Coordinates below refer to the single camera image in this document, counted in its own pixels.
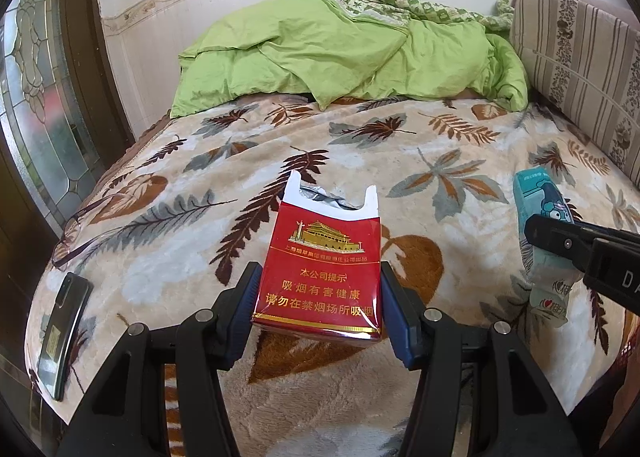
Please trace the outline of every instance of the green comforter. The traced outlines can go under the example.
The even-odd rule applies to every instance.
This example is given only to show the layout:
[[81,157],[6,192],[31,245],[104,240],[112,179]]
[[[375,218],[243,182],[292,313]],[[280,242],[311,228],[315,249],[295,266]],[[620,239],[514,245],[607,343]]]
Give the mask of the green comforter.
[[508,110],[527,104],[524,67],[507,40],[513,9],[483,16],[420,0],[266,0],[214,23],[180,54],[171,116],[244,94],[447,98],[469,87]]

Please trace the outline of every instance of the floral patterned bedding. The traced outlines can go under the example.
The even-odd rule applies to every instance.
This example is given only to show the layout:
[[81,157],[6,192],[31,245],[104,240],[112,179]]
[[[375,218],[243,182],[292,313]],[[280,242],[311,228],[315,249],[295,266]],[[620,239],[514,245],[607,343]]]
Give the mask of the floral patterned bedding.
[[[264,261],[295,169],[354,203],[376,184],[382,259],[401,283],[460,323],[510,323],[570,411],[616,358],[625,313],[578,282],[562,328],[530,314],[511,185],[531,166],[546,167],[576,217],[638,230],[629,179],[535,104],[508,114],[484,100],[345,98],[320,112],[304,96],[260,94],[174,119],[67,226],[54,252],[62,266],[49,264],[33,299],[27,367],[66,271],[89,279],[64,399],[42,388],[68,422],[127,325],[180,323],[235,285],[247,262]],[[386,339],[363,349],[258,328],[222,374],[246,456],[394,455],[417,380]],[[183,455],[175,390],[166,405],[172,451]]]

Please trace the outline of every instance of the cigarette pack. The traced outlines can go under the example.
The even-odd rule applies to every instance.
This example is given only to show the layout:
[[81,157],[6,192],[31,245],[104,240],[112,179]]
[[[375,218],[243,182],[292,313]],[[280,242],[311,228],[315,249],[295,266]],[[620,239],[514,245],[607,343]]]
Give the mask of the cigarette pack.
[[293,171],[262,271],[254,323],[324,341],[379,341],[376,188],[367,188],[362,208],[344,209],[303,196],[300,182]]

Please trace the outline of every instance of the black phone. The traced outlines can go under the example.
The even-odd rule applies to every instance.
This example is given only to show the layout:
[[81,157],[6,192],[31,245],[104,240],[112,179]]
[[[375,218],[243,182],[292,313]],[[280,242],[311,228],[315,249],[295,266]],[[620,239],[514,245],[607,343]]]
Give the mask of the black phone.
[[62,399],[71,340],[78,330],[92,288],[87,279],[67,273],[49,317],[38,358],[38,377],[56,401]]

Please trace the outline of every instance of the stained glass door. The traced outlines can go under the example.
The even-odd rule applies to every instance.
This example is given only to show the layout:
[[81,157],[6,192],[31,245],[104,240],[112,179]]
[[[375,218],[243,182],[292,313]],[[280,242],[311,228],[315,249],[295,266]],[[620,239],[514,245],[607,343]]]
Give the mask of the stained glass door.
[[60,27],[60,0],[13,0],[0,20],[0,126],[31,198],[58,235],[104,172]]

